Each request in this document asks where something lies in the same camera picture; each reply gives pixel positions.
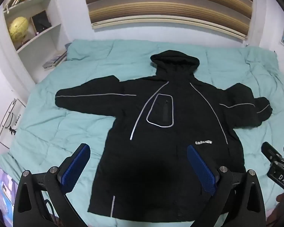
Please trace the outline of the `person's right hand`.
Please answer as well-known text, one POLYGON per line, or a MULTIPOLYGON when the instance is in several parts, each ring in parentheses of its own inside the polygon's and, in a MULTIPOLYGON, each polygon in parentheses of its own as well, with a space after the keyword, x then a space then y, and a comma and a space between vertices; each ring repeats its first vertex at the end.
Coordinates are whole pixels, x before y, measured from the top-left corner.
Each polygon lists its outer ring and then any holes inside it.
POLYGON ((267 217, 266 226, 284 226, 284 193, 276 198, 277 206, 267 217))

